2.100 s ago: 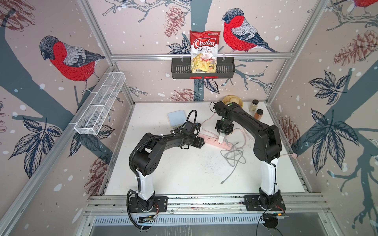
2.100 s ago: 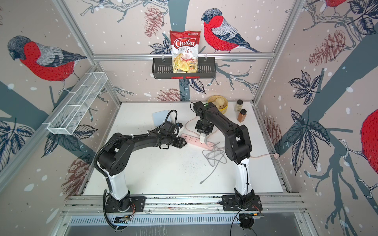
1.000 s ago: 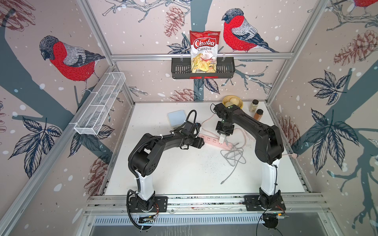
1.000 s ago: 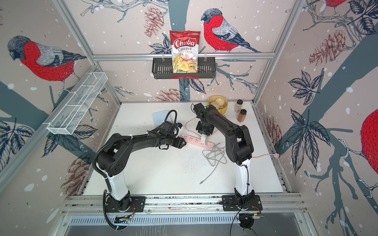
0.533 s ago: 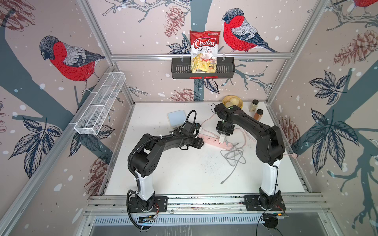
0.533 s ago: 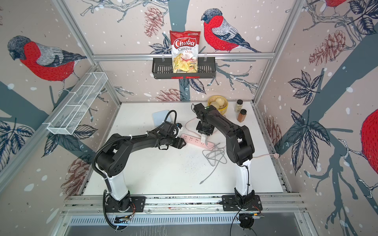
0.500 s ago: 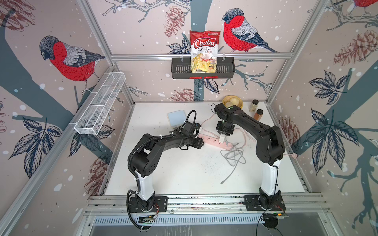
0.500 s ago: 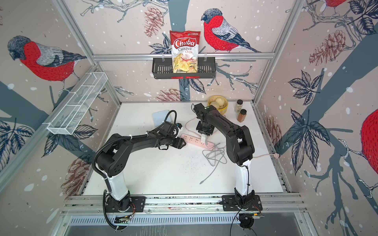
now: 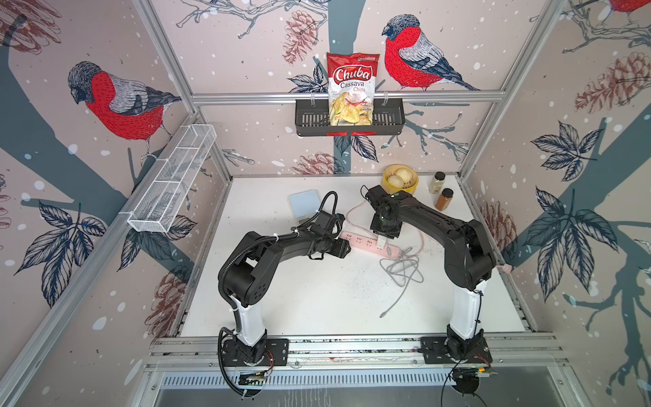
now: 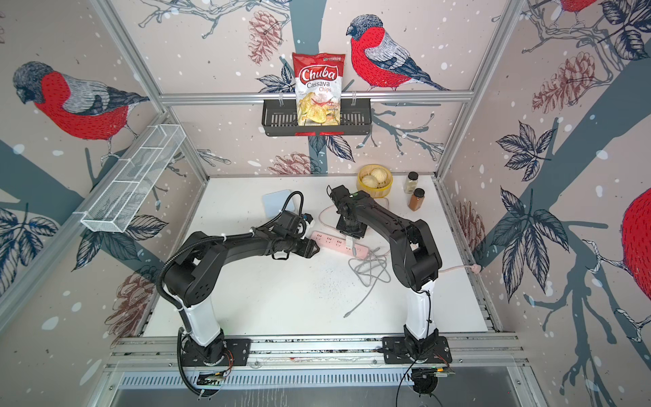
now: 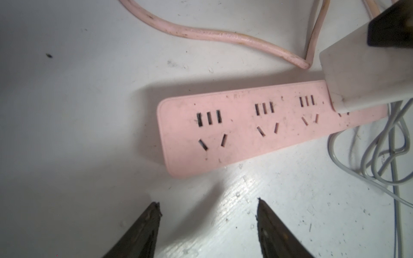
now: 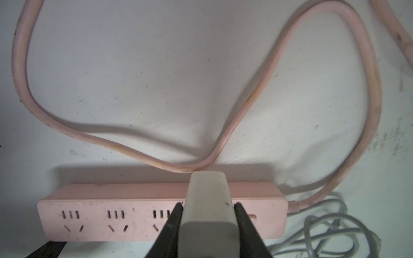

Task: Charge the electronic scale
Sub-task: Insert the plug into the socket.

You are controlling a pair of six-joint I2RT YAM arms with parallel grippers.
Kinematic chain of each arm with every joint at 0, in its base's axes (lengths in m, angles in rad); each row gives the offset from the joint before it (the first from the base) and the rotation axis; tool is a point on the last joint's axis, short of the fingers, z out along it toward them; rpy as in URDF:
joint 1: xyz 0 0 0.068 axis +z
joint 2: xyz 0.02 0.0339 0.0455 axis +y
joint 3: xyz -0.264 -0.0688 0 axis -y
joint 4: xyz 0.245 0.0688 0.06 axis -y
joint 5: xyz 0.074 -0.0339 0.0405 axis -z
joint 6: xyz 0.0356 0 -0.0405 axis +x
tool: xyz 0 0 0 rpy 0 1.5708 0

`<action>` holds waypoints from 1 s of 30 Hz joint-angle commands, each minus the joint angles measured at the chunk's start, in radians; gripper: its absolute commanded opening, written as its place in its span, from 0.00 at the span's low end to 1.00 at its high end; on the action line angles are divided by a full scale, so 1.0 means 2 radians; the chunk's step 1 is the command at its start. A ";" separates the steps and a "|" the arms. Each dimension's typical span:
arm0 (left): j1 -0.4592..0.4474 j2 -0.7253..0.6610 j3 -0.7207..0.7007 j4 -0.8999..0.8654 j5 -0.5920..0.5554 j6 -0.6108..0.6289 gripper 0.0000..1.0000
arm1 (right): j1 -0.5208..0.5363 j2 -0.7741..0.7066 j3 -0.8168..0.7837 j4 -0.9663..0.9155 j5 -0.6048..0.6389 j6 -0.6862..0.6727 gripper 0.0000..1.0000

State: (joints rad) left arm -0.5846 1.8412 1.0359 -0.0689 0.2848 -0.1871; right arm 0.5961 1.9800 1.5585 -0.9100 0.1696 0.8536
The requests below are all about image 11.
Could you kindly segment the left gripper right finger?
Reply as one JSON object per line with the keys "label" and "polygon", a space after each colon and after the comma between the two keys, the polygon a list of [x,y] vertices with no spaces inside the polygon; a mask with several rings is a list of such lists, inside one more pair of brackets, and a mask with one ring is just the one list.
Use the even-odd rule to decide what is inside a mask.
{"label": "left gripper right finger", "polygon": [[257,229],[265,258],[311,258],[312,254],[261,198],[257,207]]}

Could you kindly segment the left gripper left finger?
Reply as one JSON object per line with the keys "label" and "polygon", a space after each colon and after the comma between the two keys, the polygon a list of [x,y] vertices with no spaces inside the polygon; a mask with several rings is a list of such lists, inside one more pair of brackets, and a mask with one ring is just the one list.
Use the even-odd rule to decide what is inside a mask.
{"label": "left gripper left finger", "polygon": [[160,204],[151,203],[105,258],[153,258],[160,226]]}

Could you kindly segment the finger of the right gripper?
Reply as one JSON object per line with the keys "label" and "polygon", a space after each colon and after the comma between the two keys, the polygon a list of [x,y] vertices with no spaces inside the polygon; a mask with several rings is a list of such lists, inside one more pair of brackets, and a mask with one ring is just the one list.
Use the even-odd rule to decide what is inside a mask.
{"label": "finger of the right gripper", "polygon": [[397,1],[368,24],[371,47],[413,47],[413,2]]}

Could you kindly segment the white usb charger adapter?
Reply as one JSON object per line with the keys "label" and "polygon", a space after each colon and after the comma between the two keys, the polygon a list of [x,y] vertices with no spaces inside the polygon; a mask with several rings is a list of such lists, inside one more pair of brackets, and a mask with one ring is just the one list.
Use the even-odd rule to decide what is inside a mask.
{"label": "white usb charger adapter", "polygon": [[413,50],[369,46],[367,30],[365,24],[319,55],[332,106],[338,113],[413,96]]}

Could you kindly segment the pink power strip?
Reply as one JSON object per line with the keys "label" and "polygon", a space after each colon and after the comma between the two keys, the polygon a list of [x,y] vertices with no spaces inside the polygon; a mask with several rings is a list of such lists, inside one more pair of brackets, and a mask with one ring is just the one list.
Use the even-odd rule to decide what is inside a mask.
{"label": "pink power strip", "polygon": [[157,107],[165,165],[176,177],[206,173],[387,114],[386,105],[335,112],[324,81],[173,97]]}

